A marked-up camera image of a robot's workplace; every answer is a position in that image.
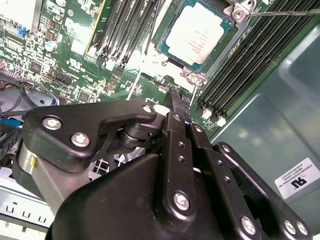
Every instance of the metal rod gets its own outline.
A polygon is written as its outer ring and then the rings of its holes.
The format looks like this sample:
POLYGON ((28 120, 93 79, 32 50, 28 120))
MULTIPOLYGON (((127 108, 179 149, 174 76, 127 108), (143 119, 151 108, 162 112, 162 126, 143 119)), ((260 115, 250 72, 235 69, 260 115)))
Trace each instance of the metal rod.
POLYGON ((250 13, 252 17, 264 16, 312 16, 320 15, 320 9, 312 9, 309 11, 266 11, 266 12, 253 12, 250 13))

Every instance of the heatsink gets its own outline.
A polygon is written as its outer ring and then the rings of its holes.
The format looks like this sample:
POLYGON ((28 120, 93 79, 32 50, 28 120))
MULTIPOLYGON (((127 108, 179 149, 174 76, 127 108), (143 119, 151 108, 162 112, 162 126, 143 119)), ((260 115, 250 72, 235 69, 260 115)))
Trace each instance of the heatsink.
POLYGON ((0 18, 35 32, 44 0, 0 0, 0 18))

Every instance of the wire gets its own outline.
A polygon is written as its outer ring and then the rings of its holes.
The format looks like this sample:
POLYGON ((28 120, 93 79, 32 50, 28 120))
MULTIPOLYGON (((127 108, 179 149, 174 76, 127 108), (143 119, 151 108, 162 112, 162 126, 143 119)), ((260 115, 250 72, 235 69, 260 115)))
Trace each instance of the wire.
POLYGON ((312 16, 320 15, 320 9, 312 9, 309 11, 265 11, 265 12, 253 12, 249 14, 252 17, 264 17, 264 16, 312 16))
POLYGON ((11 79, 11 78, 9 78, 9 77, 7 77, 7 76, 3 76, 3 75, 0 76, 0 80, 16 86, 16 87, 19 89, 19 92, 20 92, 20 94, 19 94, 16 102, 14 103, 14 105, 13 105, 10 109, 8 109, 7 111, 2 112, 2 114, 4 114, 4 113, 11 112, 11 111, 13 111, 14 109, 16 109, 16 107, 20 104, 20 102, 21 102, 21 100, 22 100, 22 98, 23 98, 23 91, 24 91, 24 89, 23 89, 23 87, 22 87, 18 82, 16 82, 15 80, 13 80, 13 79, 11 79))
POLYGON ((43 90, 45 90, 51 97, 54 98, 55 100, 55 105, 60 105, 60 101, 59 101, 59 98, 57 98, 48 88, 46 88, 45 86, 43 86, 42 84, 36 82, 36 81, 33 81, 33 80, 30 80, 30 79, 26 79, 26 78, 17 78, 16 81, 21 81, 21 82, 26 82, 26 83, 30 83, 30 84, 33 84, 39 88, 42 88, 43 90))

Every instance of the integrated circuit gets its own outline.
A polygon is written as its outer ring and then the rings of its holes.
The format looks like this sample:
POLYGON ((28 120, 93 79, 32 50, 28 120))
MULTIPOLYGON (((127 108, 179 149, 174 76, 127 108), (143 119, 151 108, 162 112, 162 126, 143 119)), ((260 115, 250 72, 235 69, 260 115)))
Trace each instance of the integrated circuit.
POLYGON ((53 32, 47 31, 45 33, 45 39, 47 41, 54 41, 55 40, 55 34, 53 32))
POLYGON ((41 74, 42 65, 40 63, 37 63, 35 61, 31 61, 30 63, 30 71, 35 74, 41 74))
POLYGON ((164 32, 157 50, 200 73, 233 21, 203 1, 186 0, 164 32))
POLYGON ((87 103, 90 99, 90 95, 84 91, 80 91, 78 98, 80 101, 87 103))

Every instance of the black cable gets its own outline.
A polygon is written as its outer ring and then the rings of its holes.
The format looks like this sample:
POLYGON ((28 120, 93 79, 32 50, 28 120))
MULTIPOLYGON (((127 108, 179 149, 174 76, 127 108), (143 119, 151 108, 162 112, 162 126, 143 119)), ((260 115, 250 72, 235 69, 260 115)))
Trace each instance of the black cable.
POLYGON ((18 82, 16 82, 15 80, 12 80, 11 78, 9 78, 9 77, 7 77, 7 76, 1 75, 1 76, 0 76, 0 80, 16 86, 16 87, 19 89, 19 92, 20 92, 20 94, 19 94, 19 96, 18 96, 15 104, 14 104, 10 109, 8 109, 7 111, 2 112, 2 114, 4 114, 4 113, 6 113, 6 112, 11 112, 11 111, 13 111, 14 109, 16 109, 17 106, 19 106, 19 104, 20 104, 20 102, 21 102, 21 100, 22 100, 22 98, 23 98, 23 91, 24 91, 23 89, 24 89, 24 88, 23 88, 18 82))

